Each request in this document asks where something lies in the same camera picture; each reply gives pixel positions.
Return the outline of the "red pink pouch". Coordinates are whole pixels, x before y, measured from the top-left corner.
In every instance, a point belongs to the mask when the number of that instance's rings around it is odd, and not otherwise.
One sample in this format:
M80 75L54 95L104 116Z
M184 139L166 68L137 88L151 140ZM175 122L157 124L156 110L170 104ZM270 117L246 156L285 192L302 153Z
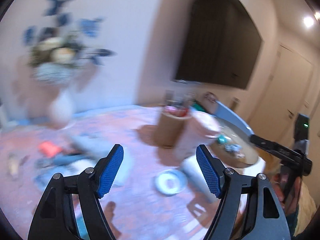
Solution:
M51 141L44 141L38 146L39 151L47 158L53 158L63 151L63 149Z

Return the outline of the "pink round container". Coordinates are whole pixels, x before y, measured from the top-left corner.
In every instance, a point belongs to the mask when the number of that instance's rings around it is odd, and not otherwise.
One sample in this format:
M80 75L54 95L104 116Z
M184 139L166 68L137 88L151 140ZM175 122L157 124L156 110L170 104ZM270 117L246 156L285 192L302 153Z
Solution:
M199 145L210 145L220 135L219 122L210 114L193 111L187 121L173 154L178 161L192 156Z

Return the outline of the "wooden pen holder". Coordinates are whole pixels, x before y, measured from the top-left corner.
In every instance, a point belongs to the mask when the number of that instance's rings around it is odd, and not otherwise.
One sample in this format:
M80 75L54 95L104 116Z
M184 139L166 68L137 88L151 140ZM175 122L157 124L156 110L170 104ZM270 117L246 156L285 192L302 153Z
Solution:
M176 116L163 108L153 133L154 143L162 148L173 148L190 119L189 112L184 116Z

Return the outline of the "white door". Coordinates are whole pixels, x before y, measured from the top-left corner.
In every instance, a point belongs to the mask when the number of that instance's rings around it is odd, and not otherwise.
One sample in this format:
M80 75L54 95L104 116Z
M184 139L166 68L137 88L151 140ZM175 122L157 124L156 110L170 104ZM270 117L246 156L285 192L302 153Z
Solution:
M263 98L249 121L255 135L278 141L289 129L310 85L312 64L280 46Z

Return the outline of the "blue artificial flower bouquet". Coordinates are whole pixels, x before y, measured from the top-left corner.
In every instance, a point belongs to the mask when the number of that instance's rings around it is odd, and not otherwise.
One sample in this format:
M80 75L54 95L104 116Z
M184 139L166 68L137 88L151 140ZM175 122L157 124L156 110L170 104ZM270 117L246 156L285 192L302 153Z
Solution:
M29 26L23 33L23 43L30 48L28 65L31 77L49 85L67 85L88 63L102 64L101 58L115 52L86 44L86 38L96 38L103 18L81 18L73 23L72 13L64 10L74 0L47 0L49 7L44 17L53 20L53 26Z

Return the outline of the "white ribbed vase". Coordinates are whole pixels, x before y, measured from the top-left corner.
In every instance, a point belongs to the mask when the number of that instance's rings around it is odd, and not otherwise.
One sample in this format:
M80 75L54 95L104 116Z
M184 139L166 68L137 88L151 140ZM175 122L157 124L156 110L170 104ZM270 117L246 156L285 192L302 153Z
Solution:
M56 98L48 106L48 118L56 129L66 128L71 124L74 103L68 89L60 89Z

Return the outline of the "pink patterned tablecloth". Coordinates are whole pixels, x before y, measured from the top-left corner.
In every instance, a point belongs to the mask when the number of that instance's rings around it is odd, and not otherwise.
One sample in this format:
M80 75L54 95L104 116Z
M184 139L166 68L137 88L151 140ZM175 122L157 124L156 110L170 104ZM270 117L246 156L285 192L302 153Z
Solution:
M112 188L101 200L116 239L203 239L214 215L214 204L193 185L166 197L157 192L154 177L175 168L170 149L144 143L141 129L149 131L158 109L131 107L86 116L63 130L20 126L1 133L1 210L23 239L27 239L35 209L53 174L79 174L105 157L115 144L124 159ZM51 142L84 159L68 166L37 168L44 158L39 146Z

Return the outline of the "light blue tape roll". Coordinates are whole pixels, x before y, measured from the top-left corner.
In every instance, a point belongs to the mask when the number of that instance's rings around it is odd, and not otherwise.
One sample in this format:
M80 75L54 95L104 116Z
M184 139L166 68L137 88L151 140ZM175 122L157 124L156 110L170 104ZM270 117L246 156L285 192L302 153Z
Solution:
M188 180L180 170L170 169L159 172L155 176L154 184L159 193L165 196L174 196L186 188Z

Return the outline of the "wall mounted television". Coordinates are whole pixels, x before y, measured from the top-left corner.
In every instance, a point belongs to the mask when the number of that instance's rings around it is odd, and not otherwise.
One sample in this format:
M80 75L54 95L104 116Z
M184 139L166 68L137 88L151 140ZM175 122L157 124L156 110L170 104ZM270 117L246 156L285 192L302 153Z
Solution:
M239 0L195 0L174 79L246 89L262 41Z

